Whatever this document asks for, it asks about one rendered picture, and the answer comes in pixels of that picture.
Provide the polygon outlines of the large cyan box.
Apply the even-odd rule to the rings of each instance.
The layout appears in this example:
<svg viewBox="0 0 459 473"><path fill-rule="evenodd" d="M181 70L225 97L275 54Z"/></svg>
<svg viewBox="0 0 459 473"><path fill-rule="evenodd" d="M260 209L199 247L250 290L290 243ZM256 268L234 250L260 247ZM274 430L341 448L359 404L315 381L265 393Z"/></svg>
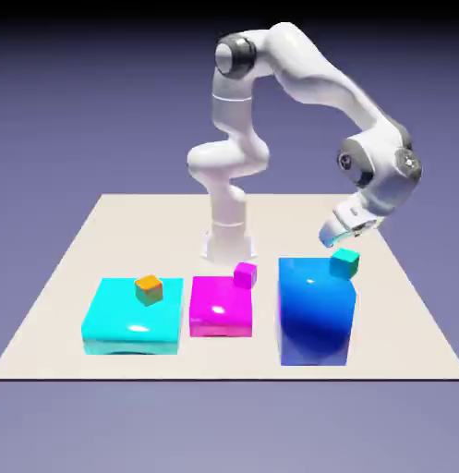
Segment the large cyan box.
<svg viewBox="0 0 459 473"><path fill-rule="evenodd" d="M184 280L164 278L163 299L149 306L132 278L103 278L81 324L88 355L174 355L179 347Z"/></svg>

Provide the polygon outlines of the small teal cube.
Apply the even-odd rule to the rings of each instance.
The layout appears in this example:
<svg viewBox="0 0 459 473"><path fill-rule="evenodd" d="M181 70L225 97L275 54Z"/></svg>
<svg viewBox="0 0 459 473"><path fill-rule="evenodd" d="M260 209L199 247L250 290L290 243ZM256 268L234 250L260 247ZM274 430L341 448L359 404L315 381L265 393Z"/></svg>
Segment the small teal cube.
<svg viewBox="0 0 459 473"><path fill-rule="evenodd" d="M360 254L351 249L339 248L330 257L330 274L350 280L358 270Z"/></svg>

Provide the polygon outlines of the small orange cube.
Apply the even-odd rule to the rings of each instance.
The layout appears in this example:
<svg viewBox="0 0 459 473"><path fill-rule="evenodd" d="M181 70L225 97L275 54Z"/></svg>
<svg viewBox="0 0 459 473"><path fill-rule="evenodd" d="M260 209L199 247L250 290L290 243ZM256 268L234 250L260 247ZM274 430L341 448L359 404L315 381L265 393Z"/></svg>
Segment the small orange cube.
<svg viewBox="0 0 459 473"><path fill-rule="evenodd" d="M143 276L135 281L135 294L148 307L163 299L163 283L154 274Z"/></svg>

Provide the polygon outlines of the small magenta cube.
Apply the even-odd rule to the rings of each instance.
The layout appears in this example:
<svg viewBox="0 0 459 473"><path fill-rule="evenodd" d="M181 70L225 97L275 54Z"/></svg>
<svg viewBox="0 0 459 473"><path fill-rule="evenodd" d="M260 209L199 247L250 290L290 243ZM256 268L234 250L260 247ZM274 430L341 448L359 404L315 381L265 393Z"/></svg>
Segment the small magenta cube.
<svg viewBox="0 0 459 473"><path fill-rule="evenodd" d="M251 289L257 282L257 266L249 262L239 262L234 270L234 284L244 289Z"/></svg>

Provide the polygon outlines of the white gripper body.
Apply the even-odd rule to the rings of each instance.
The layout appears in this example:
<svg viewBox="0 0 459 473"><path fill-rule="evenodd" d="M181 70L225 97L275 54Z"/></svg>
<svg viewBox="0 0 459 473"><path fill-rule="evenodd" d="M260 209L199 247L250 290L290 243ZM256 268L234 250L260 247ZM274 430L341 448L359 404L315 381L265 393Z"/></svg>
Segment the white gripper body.
<svg viewBox="0 0 459 473"><path fill-rule="evenodd" d="M383 221L366 209L346 207L335 208L319 232L319 240L326 248L331 248L349 237L358 237L371 229L376 229Z"/></svg>

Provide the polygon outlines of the large blue box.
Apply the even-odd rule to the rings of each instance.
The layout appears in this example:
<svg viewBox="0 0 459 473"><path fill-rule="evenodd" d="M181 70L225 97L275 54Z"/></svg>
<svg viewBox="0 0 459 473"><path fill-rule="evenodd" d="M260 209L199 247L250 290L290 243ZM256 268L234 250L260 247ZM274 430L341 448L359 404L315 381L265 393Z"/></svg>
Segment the large blue box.
<svg viewBox="0 0 459 473"><path fill-rule="evenodd" d="M356 307L352 282L328 258L278 260L278 343L284 366L344 366Z"/></svg>

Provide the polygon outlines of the large magenta box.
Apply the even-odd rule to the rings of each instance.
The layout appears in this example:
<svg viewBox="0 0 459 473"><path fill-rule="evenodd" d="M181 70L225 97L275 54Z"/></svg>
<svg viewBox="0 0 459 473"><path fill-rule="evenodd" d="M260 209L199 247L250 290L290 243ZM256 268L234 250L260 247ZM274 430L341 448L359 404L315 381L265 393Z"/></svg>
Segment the large magenta box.
<svg viewBox="0 0 459 473"><path fill-rule="evenodd" d="M189 304L191 337L251 337L252 294L232 276L194 276Z"/></svg>

